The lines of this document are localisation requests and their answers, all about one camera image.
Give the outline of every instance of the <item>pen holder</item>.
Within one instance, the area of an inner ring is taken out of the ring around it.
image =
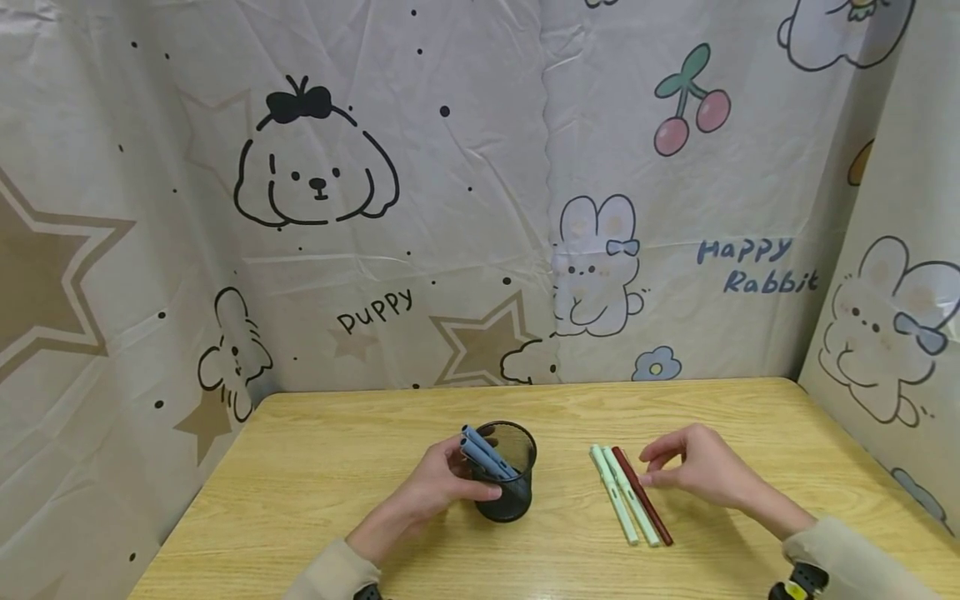
[[[491,502],[477,502],[481,515],[496,523],[510,523],[527,514],[533,502],[533,470],[537,461],[537,443],[530,432],[506,420],[495,420],[477,428],[477,433],[495,445],[497,454],[514,468],[517,475],[505,481],[490,477],[471,465],[473,478],[493,483],[503,490]]]

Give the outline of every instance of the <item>wooden table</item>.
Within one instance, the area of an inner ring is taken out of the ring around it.
[[[465,422],[499,419],[537,439],[530,513],[497,525],[454,506],[386,565],[389,597],[766,598],[789,566],[760,527],[682,492],[651,491],[676,544],[630,547],[588,456],[598,443],[635,457],[698,420],[807,509],[844,519],[945,598],[960,598],[957,546],[803,390],[775,378],[273,396],[131,598],[279,598],[429,444]]]

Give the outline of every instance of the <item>black bow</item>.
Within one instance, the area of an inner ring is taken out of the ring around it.
[[[330,90],[318,85],[306,89],[307,78],[303,78],[300,85],[294,78],[287,75],[287,81],[293,86],[295,94],[274,92],[267,96],[267,108],[270,116],[281,125],[293,123],[301,117],[325,119],[333,111],[333,102],[330,99]]]

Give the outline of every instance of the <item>mint green pen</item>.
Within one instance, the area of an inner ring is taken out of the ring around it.
[[[610,467],[607,466],[607,461],[604,459],[603,451],[599,445],[594,444],[590,447],[590,458],[593,459],[597,470],[600,471],[600,479],[603,480],[604,487],[607,488],[607,495],[610,497],[610,502],[616,511],[616,518],[620,521],[620,527],[623,528],[623,535],[627,536],[627,543],[631,546],[636,546],[640,542],[640,538],[636,536],[634,522],[630,520],[630,514],[627,513],[626,507],[623,506],[623,500],[620,499],[620,494],[616,490],[613,473],[610,471]]]
[[[646,511],[640,506],[640,501],[636,499],[636,494],[634,493],[634,489],[630,487],[630,480],[627,479],[627,474],[623,472],[623,468],[620,466],[620,463],[617,462],[616,457],[613,456],[613,451],[608,445],[603,446],[601,450],[604,459],[607,460],[607,466],[610,467],[610,470],[613,472],[613,479],[616,480],[616,484],[620,486],[620,490],[623,491],[623,496],[627,498],[627,504],[630,505],[630,510],[634,512],[636,523],[640,526],[643,537],[647,539],[647,543],[650,544],[651,548],[656,548],[660,545],[660,536],[657,535],[657,530],[654,529],[653,523],[650,522],[650,517],[647,516]]]

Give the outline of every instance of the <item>sleeve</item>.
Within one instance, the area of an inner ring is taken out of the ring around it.
[[[284,594],[283,600],[353,600],[380,570],[357,556],[343,540],[335,540],[313,560]]]
[[[835,518],[824,518],[787,539],[783,554],[792,564],[813,564],[829,574],[821,600],[940,598],[902,564]]]

